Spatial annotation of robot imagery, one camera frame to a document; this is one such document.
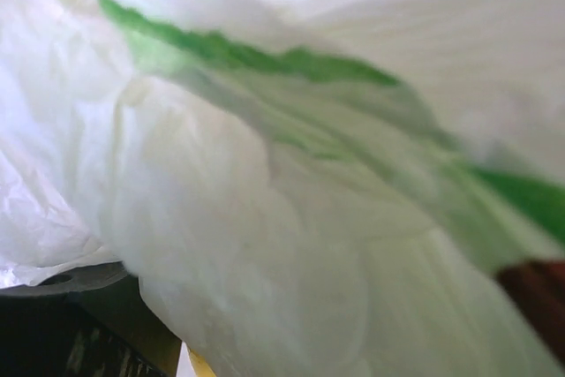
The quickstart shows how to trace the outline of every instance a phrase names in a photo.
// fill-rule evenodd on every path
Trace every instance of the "translucent plastic bag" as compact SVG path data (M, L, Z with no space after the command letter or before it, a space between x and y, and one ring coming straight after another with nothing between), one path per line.
M562 374L565 1L8 4L0 134L219 376Z

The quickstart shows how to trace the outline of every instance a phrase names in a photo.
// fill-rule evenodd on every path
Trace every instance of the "white plastic bag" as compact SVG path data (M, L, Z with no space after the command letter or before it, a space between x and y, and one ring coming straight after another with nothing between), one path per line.
M470 168L563 183L564 1L99 1L135 66L12 0L0 135L219 376L562 374L492 279L560 241Z

